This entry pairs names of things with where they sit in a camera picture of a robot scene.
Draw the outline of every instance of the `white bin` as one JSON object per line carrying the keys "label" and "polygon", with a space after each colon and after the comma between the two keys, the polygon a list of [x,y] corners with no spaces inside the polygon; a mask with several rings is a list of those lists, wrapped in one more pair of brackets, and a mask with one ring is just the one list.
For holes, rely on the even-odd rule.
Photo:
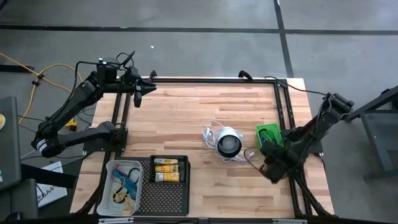
{"label": "white bin", "polygon": [[[132,174],[130,176],[130,179],[132,181],[135,181],[137,176],[139,176],[139,180],[137,183],[136,206],[134,207],[134,210],[131,212],[131,214],[128,214],[128,215],[122,214],[122,209],[125,208],[124,205],[115,203],[113,201],[113,199],[111,198],[111,192],[114,192],[115,190],[117,190],[120,187],[119,183],[113,182],[111,180],[112,170],[114,170],[116,168],[116,165],[119,165],[118,169],[125,174],[128,174],[128,172],[133,167],[137,167],[139,169],[139,174],[138,174],[138,171],[132,171]],[[107,170],[107,175],[106,175],[104,192],[102,194],[101,203],[97,207],[97,213],[100,215],[113,216],[113,217],[131,216],[134,212],[138,211],[139,202],[141,199],[142,176],[144,173],[142,170],[141,163],[139,163],[138,161],[109,161],[106,164],[106,170]]]}

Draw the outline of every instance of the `gray floor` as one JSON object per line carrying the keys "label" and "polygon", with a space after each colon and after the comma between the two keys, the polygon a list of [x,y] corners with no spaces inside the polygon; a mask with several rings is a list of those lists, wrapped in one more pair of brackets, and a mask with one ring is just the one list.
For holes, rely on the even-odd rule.
{"label": "gray floor", "polygon": [[[286,29],[396,30],[395,0],[280,0]],[[0,12],[1,23],[121,27],[211,27],[277,29],[272,0],[13,0]],[[398,83],[398,36],[287,35],[295,77],[309,90],[337,92],[359,107]],[[157,70],[162,76],[235,77],[240,70],[252,76],[286,77],[279,34],[170,32],[60,32],[0,30],[0,52],[40,70],[53,63],[74,65],[122,51],[136,50],[141,75]],[[0,63],[10,63],[0,58]],[[83,77],[92,67],[82,66]],[[73,73],[54,68],[45,74],[72,86]],[[34,75],[0,74],[0,97],[15,95],[19,114],[29,102]],[[68,93],[42,82],[29,116],[43,118],[59,108]],[[312,113],[321,98],[309,95]],[[25,120],[35,129],[37,122]],[[79,128],[86,124],[79,122]],[[21,154],[31,150],[34,134],[20,129]],[[326,174],[337,215],[385,222],[398,221],[398,179],[364,183],[362,176],[379,170],[359,120],[339,123],[323,140]],[[81,147],[62,156],[78,156]],[[54,159],[35,158],[27,164],[44,166]],[[78,167],[67,166],[69,173]],[[67,207],[69,198],[41,211]]]}

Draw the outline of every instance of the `wooden table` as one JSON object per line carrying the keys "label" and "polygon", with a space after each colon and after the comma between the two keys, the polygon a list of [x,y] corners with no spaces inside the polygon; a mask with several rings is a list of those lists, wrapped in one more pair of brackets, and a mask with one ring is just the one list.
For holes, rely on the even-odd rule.
{"label": "wooden table", "polygon": [[[300,78],[289,84],[305,89]],[[307,94],[289,88],[296,126],[311,118]],[[115,94],[105,94],[96,107],[93,125],[110,121]],[[123,111],[123,98],[118,122]],[[289,181],[271,184],[247,162],[225,163],[206,147],[200,126],[215,119],[243,133],[243,147],[256,145],[255,130],[261,124],[279,123],[272,85],[259,84],[170,84],[159,83],[157,90],[143,97],[140,108],[131,103],[129,135],[124,157],[153,154],[187,155],[191,162],[189,217],[269,218],[294,217]],[[77,211],[97,187],[104,153],[95,152],[81,166],[71,212]],[[255,165],[264,157],[256,153]],[[307,184],[314,196],[333,213],[325,171],[319,158],[305,163]],[[300,208],[302,193],[297,186]]]}

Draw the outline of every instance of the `green box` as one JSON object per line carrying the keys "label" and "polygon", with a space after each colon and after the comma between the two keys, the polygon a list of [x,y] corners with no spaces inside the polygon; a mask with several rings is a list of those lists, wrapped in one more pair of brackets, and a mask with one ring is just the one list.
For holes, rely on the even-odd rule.
{"label": "green box", "polygon": [[257,140],[259,143],[257,145],[258,149],[260,149],[262,147],[260,135],[263,135],[263,132],[262,132],[263,130],[266,130],[265,134],[269,137],[269,139],[271,139],[272,142],[276,143],[279,146],[284,145],[282,135],[280,135],[280,130],[278,128],[278,125],[276,123],[266,124],[266,125],[257,126],[257,128],[256,128],[256,136],[257,136]]}

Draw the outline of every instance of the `green object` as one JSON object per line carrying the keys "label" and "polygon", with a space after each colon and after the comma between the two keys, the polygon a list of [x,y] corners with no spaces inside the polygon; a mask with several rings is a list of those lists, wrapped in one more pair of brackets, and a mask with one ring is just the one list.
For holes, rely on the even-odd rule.
{"label": "green object", "polygon": [[278,146],[284,145],[278,125],[275,123],[257,126],[256,136],[259,142],[258,144],[259,149],[262,147],[262,141],[261,141],[262,137],[265,138],[267,142],[273,142]]}

